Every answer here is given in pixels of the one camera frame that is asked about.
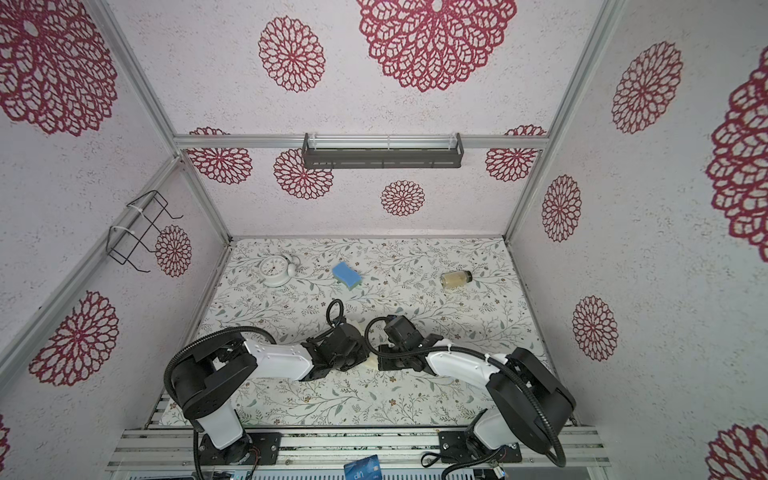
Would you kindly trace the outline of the cream square paper sheet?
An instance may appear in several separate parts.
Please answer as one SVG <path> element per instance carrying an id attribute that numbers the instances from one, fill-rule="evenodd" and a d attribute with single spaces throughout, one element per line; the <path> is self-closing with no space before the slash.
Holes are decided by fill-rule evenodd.
<path id="1" fill-rule="evenodd" d="M 359 367 L 378 372 L 380 370 L 379 358 L 376 355 L 369 355 L 362 363 L 359 364 Z"/>

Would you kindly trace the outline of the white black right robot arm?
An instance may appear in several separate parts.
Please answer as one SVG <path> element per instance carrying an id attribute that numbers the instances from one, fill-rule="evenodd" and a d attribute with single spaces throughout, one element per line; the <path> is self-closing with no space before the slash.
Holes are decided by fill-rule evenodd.
<path id="1" fill-rule="evenodd" d="M 576 401 L 529 350 L 481 353 L 440 335 L 424 336 L 406 317 L 394 315 L 370 321 L 363 338 L 382 369 L 410 369 L 484 389 L 493 405 L 467 433 L 477 446 L 496 450 L 520 442 L 559 467 L 566 464 L 559 434 Z"/>

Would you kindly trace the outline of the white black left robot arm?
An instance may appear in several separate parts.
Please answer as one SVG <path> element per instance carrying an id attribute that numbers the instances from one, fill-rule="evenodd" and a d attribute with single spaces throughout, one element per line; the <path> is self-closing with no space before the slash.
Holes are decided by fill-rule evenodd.
<path id="1" fill-rule="evenodd" d="M 297 344 L 278 344 L 261 328 L 236 326 L 183 347 L 167 364 L 163 381 L 194 430 L 224 451 L 244 441 L 231 397 L 247 381 L 321 380 L 332 371 L 353 369 L 368 356 L 362 334 L 344 322 Z"/>

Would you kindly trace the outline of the blue yellow sponge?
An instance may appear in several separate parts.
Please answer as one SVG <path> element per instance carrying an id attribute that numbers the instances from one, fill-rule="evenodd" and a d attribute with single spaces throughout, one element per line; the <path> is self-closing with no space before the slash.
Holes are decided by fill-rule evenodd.
<path id="1" fill-rule="evenodd" d="M 345 285 L 349 290 L 354 289 L 362 282 L 362 276 L 346 262 L 338 263 L 331 269 L 331 272 L 333 277 Z"/>

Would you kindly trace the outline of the glass jar with black lid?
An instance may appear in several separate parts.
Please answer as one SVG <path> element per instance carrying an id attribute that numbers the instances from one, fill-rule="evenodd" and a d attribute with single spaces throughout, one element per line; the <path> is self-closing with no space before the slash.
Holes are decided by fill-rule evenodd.
<path id="1" fill-rule="evenodd" d="M 453 290 L 465 286 L 472 280 L 473 274 L 468 270 L 446 272 L 440 276 L 441 286 L 445 290 Z"/>

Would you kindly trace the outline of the white alarm clock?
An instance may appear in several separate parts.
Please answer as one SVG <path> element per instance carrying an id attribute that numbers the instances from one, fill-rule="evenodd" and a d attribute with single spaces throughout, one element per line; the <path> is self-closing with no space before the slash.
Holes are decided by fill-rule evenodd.
<path id="1" fill-rule="evenodd" d="M 294 278 L 301 266 L 297 256 L 281 254 L 262 259 L 258 265 L 263 284 L 269 288 L 278 288 Z"/>

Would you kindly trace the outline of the blue card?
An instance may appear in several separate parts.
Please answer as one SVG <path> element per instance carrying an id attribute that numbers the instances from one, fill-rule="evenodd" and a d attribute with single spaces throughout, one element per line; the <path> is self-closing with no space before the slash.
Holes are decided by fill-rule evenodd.
<path id="1" fill-rule="evenodd" d="M 377 455 L 367 456 L 343 467 L 345 480 L 382 480 L 380 460 Z"/>

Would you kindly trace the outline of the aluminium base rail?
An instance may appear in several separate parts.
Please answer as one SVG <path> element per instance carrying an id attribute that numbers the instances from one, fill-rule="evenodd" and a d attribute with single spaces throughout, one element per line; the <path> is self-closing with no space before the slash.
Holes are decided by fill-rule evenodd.
<path id="1" fill-rule="evenodd" d="M 451 439 L 462 427 L 408 428 L 252 428 L 259 458 L 274 462 L 256 468 L 258 474 L 288 471 L 314 471 L 321 474 L 340 471 L 354 460 L 376 455 L 386 471 L 415 470 L 438 474 L 447 465 L 441 461 L 425 468 L 425 452 L 454 449 Z M 594 427 L 565 428 L 560 441 L 566 465 L 583 467 L 593 479 L 609 479 L 609 454 Z M 190 474 L 194 471 L 192 431 L 187 428 L 126 430 L 118 440 L 105 467 L 105 473 L 131 472 Z"/>

